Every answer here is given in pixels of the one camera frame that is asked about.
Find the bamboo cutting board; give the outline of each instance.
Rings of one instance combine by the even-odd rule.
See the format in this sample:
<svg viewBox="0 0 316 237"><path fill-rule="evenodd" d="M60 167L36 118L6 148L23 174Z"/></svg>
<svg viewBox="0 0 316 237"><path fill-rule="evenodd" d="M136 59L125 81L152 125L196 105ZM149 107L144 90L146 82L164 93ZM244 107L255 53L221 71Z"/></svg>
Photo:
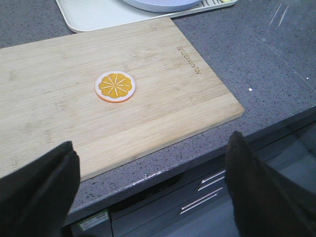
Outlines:
<svg viewBox="0 0 316 237"><path fill-rule="evenodd" d="M136 92L108 103L107 71ZM70 140L81 180L240 117L243 107L168 18L0 50L0 177Z"/></svg>

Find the plate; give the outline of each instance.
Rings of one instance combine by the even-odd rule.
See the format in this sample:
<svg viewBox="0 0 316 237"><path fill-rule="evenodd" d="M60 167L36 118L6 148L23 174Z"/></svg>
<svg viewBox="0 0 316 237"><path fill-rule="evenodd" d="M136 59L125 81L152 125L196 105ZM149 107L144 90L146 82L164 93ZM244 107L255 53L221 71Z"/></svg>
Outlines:
<svg viewBox="0 0 316 237"><path fill-rule="evenodd" d="M153 12L175 12L190 9L200 0L123 0L136 8Z"/></svg>

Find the gray countertop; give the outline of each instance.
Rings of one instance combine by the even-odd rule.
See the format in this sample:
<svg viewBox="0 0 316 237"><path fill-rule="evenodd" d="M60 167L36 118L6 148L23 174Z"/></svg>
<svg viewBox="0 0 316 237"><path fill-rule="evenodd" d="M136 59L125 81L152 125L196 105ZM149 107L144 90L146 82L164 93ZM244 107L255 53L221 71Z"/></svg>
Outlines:
<svg viewBox="0 0 316 237"><path fill-rule="evenodd" d="M174 19L245 108L242 117L81 183L66 223L82 218L224 152L316 106L314 0L239 0ZM0 47L73 34L54 0L2 0Z"/></svg>

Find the orange slice coaster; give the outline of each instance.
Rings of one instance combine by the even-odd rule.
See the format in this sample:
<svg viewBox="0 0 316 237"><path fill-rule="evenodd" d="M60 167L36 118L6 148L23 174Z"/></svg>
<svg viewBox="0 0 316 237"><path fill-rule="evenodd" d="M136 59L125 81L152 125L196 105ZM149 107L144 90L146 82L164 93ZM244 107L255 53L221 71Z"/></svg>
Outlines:
<svg viewBox="0 0 316 237"><path fill-rule="evenodd" d="M125 72L103 73L94 85L97 95L107 102L119 103L128 100L136 90L133 77Z"/></svg>

